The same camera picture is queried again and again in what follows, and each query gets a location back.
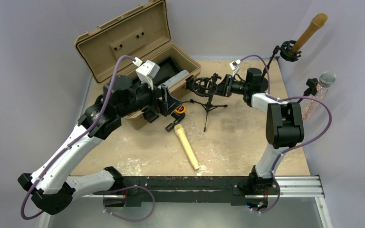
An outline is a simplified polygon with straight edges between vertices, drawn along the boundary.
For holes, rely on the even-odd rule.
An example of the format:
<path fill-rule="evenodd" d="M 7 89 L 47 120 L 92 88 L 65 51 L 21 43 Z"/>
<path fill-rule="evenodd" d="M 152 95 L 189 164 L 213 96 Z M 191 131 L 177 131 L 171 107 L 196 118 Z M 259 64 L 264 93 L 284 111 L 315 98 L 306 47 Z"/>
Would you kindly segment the black tripod microphone stand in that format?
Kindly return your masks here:
<path fill-rule="evenodd" d="M 205 124 L 204 124 L 204 129 L 203 129 L 204 132 L 206 132 L 206 129 L 207 129 L 206 125 L 207 125 L 209 112 L 213 111 L 214 109 L 219 108 L 219 107 L 223 107 L 223 108 L 228 107 L 227 104 L 224 104 L 224 105 L 213 105 L 212 104 L 213 96 L 216 95 L 216 92 L 217 92 L 217 80 L 218 79 L 221 79 L 221 77 L 217 73 L 214 73 L 211 77 L 194 78 L 193 76 L 190 76 L 185 80 L 186 81 L 186 84 L 185 84 L 186 90 L 190 90 L 197 96 L 208 98 L 208 101 L 206 103 L 201 103 L 201 102 L 195 101 L 193 99 L 190 99 L 188 101 L 189 103 L 192 103 L 192 104 L 201 105 L 203 107 L 203 109 L 205 110 L 206 116 L 205 116 Z"/>

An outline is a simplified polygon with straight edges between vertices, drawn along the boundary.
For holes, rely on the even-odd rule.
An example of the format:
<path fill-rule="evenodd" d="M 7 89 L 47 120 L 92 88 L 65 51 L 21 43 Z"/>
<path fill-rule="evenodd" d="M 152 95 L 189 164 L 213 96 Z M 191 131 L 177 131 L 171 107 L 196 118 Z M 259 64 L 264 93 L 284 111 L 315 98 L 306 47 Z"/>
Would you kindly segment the cream microphone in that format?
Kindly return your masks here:
<path fill-rule="evenodd" d="M 175 134 L 177 135 L 177 137 L 179 138 L 179 140 L 180 140 L 180 142 L 183 146 L 183 149 L 184 149 L 184 151 L 187 155 L 187 158 L 188 158 L 192 168 L 195 171 L 197 171 L 200 166 L 199 166 L 198 160 L 195 156 L 195 153 L 192 150 L 191 144 L 188 141 L 188 138 L 186 136 L 184 127 L 181 124 L 177 124 L 174 127 L 174 131 L 175 131 Z"/>

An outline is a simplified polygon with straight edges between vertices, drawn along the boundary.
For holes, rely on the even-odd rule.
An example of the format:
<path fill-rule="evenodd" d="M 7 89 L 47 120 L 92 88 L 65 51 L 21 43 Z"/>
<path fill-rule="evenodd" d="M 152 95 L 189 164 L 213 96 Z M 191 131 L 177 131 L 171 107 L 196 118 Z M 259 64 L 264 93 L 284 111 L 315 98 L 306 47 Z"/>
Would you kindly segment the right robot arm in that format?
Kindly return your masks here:
<path fill-rule="evenodd" d="M 226 75 L 217 85 L 217 95 L 229 97 L 243 96 L 243 101 L 252 108 L 266 114 L 267 147 L 253 166 L 247 180 L 237 184 L 238 190 L 254 194 L 271 187 L 274 173 L 280 165 L 287 149 L 294 148 L 304 139 L 304 126 L 300 105 L 296 102 L 282 102 L 267 94 L 269 81 L 258 68 L 248 68 L 245 80 Z"/>

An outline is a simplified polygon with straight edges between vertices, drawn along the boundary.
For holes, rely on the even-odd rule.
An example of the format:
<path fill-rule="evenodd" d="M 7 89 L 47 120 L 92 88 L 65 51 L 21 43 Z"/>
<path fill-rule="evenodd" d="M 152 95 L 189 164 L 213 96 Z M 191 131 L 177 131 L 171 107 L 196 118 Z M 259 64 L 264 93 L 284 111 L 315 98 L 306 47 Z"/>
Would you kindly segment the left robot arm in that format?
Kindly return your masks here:
<path fill-rule="evenodd" d="M 86 176 L 72 176 L 71 172 L 121 126 L 123 117 L 142 111 L 145 120 L 153 122 L 160 115 L 171 115 L 181 105 L 171 94 L 181 81 L 181 77 L 173 76 L 150 86 L 128 76 L 113 77 L 54 155 L 37 171 L 18 177 L 26 199 L 31 199 L 40 212 L 55 215 L 85 195 L 126 191 L 123 175 L 112 166 Z"/>

